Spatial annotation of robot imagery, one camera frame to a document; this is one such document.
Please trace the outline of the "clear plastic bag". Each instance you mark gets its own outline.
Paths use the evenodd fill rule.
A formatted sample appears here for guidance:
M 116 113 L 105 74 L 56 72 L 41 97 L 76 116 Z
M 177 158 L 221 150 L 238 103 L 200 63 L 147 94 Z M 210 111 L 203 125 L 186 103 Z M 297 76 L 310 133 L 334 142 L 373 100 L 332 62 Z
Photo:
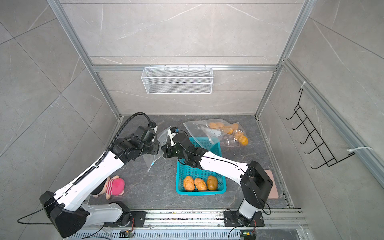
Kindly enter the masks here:
M 208 137 L 212 144 L 219 142 L 222 147 L 228 147 L 221 143 L 221 140 L 223 138 L 221 129 L 209 128 L 209 123 L 211 122 L 221 122 L 224 123 L 225 126 L 231 125 L 230 123 L 222 119 L 188 121 L 183 123 L 183 125 L 188 131 L 189 135 L 195 140 L 197 140 L 198 137 Z
M 169 139 L 168 131 L 170 130 L 170 128 L 171 127 L 168 127 L 162 132 L 157 133 L 157 142 L 154 144 L 153 151 L 151 152 L 151 154 L 147 153 L 143 155 L 143 159 L 148 167 L 148 172 L 156 161 L 164 159 L 164 151 L 161 149 L 161 147 L 164 146 L 167 143 L 167 140 Z

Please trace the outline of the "clear pink-dotted zipper bag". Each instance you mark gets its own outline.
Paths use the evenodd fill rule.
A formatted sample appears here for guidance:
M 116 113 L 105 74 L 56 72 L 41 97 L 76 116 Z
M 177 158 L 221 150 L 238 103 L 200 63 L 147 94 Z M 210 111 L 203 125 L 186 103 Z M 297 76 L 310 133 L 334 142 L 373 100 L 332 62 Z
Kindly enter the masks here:
M 221 133 L 223 136 L 221 143 L 228 147 L 245 147 L 250 143 L 249 138 L 239 123 L 224 126 L 221 129 Z

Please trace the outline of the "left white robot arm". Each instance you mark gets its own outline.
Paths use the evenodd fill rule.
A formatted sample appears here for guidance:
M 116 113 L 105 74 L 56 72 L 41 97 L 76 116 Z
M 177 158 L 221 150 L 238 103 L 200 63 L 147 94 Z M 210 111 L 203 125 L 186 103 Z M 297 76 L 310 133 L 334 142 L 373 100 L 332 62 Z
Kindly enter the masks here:
M 99 158 L 75 180 L 57 190 L 40 196 L 45 213 L 61 237 L 74 235 L 82 227 L 111 223 L 127 226 L 132 218 L 130 209 L 121 201 L 107 205 L 88 205 L 90 195 L 104 194 L 110 185 L 110 175 L 129 161 L 145 155 L 157 155 L 157 128 L 138 127 L 127 138 L 113 141 L 105 158 Z

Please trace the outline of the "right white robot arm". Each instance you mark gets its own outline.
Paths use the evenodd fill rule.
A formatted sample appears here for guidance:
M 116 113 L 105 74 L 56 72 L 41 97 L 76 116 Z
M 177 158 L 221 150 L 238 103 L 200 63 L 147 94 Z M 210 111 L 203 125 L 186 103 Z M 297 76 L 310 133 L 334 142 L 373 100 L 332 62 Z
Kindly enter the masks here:
M 254 217 L 269 206 L 267 200 L 274 183 L 258 162 L 239 163 L 220 157 L 194 146 L 188 135 L 176 128 L 169 130 L 167 135 L 167 143 L 162 146 L 164 158 L 178 158 L 184 165 L 215 172 L 241 186 L 244 199 L 235 213 L 236 225 L 248 227 Z

